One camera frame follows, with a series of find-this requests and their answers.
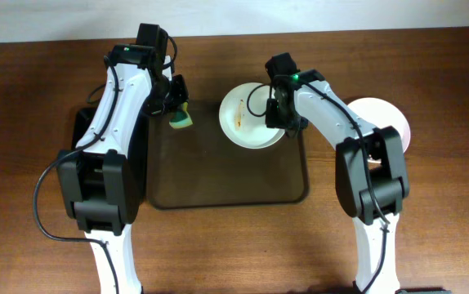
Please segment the green yellow sponge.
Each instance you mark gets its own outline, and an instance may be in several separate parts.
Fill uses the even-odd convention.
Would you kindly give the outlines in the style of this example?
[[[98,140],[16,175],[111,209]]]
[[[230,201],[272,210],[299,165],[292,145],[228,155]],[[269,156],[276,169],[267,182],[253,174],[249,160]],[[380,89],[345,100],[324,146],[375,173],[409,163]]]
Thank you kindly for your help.
[[[182,129],[190,127],[192,124],[193,121],[188,112],[188,103],[184,102],[177,107],[174,116],[169,121],[169,125],[173,129]]]

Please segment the white plate top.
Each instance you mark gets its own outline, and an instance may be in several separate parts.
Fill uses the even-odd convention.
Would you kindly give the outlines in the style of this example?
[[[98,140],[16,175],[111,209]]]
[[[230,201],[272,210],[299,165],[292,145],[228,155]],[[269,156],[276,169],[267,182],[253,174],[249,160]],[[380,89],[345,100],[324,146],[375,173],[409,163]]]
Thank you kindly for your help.
[[[283,129],[268,128],[265,117],[257,117],[266,111],[269,90],[268,85],[248,82],[226,94],[219,109],[219,122],[232,142],[247,149],[264,149],[282,138]]]

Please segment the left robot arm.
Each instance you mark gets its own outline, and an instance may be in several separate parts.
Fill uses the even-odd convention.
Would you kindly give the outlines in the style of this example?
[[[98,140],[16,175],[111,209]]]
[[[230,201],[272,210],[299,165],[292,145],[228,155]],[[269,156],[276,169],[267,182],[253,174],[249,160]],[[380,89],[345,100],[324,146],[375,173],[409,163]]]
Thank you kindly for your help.
[[[141,293],[132,251],[132,224],[143,203],[151,118],[171,114],[188,127],[189,94],[174,73],[176,43],[157,24],[140,24],[136,41],[105,56],[107,81],[94,109],[78,112],[71,151],[56,170],[67,215],[92,246],[103,293]]]

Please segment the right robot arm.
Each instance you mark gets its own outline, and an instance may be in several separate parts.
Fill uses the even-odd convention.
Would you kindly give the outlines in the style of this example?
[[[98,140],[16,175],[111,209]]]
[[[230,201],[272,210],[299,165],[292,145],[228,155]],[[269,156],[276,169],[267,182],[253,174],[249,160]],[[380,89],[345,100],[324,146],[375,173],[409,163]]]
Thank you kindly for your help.
[[[288,53],[265,64],[270,77],[265,124],[295,135],[312,124],[335,151],[335,190],[352,219],[359,293],[398,293],[395,232],[409,194],[402,140],[351,110],[315,69],[300,70]]]

